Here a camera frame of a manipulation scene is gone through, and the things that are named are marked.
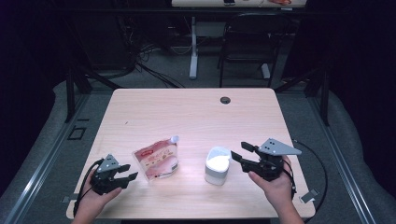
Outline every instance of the red and white package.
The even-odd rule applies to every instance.
[[[134,153],[148,180],[171,175],[177,168],[178,136],[172,136]]]

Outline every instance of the gray carpet floor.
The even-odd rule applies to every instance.
[[[189,79],[190,54],[176,54],[154,50],[142,61],[154,71],[165,73],[186,88],[216,88],[219,85],[219,70],[217,70],[218,50],[206,48],[202,44],[199,51],[198,78]],[[282,84],[280,74],[283,63],[286,61],[287,48],[281,55],[273,87]],[[238,76],[247,69],[239,67],[239,72],[233,74],[235,67],[228,66],[227,74]],[[252,71],[253,76],[260,76]],[[124,88],[166,88],[157,78],[145,71],[135,69],[131,74],[111,79]],[[231,87],[241,84],[241,80],[227,80]],[[73,193],[78,182],[83,164],[91,149],[92,142],[100,126],[106,106],[111,98],[112,91],[102,83],[91,79],[93,91],[90,95],[80,95],[77,91],[78,112],[74,119],[64,124],[66,118],[66,93],[65,83],[61,83],[54,91],[57,95],[55,106],[49,119],[37,138],[30,154],[22,168],[10,184],[6,193],[0,199],[0,223],[16,220],[17,223],[70,223],[65,216],[67,203],[63,203],[64,196]],[[251,83],[242,83],[241,87],[251,87]],[[253,86],[262,85],[254,81]],[[354,192],[346,187],[346,181],[340,175],[342,171],[337,168],[337,158],[332,152],[332,144],[325,132],[330,131],[346,159],[348,168],[355,177],[359,186],[359,194],[367,202],[373,219],[366,223],[396,223],[395,199],[388,195],[373,179],[370,169],[362,159],[361,142],[353,122],[345,111],[338,98],[331,94],[329,107],[330,127],[324,127],[318,119],[318,103],[315,98],[306,98],[303,94],[304,83],[279,93],[277,95],[282,113],[287,123],[291,138],[297,139],[312,148],[323,161],[329,177],[328,191],[323,205],[309,223],[363,223],[358,205],[351,200]],[[67,140],[73,127],[86,129],[80,140]],[[323,169],[313,153],[304,147],[295,145],[303,151],[299,157],[308,187],[316,189],[321,194],[314,202],[318,206],[323,197],[325,179]],[[29,203],[20,203],[23,191],[29,186],[29,181],[35,176],[37,169],[43,167],[43,161],[49,152],[57,148],[49,162],[49,168],[41,178],[43,182],[37,186]],[[18,217],[10,217],[15,210],[21,211]],[[96,220],[95,223],[120,223],[120,220]]]

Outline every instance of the clear plastic packaging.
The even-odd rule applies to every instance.
[[[148,180],[171,175],[177,169],[178,136],[172,136],[134,153]]]

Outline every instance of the light wood surface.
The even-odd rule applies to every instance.
[[[231,102],[224,105],[220,98]],[[172,135],[180,137],[179,166],[166,178],[148,182],[133,153]],[[116,90],[109,102],[91,153],[78,181],[97,160],[111,153],[120,164],[131,164],[123,175],[139,172],[101,218],[255,218],[276,217],[263,191],[231,160],[223,186],[205,181],[205,159],[212,147],[227,147],[244,158],[258,155],[241,141],[260,146],[268,138],[292,146],[276,95],[271,89],[142,89]],[[312,217],[312,203],[301,203],[308,192],[296,156],[290,156],[297,185],[294,204],[302,217]],[[67,216],[73,217],[74,201]]]
[[[227,7],[305,7],[306,0],[291,0],[285,6],[268,0],[234,0],[234,6]],[[225,7],[223,0],[172,0],[173,7]]]

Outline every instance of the white container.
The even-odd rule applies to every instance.
[[[230,167],[231,151],[225,147],[212,147],[206,157],[205,180],[223,185]]]

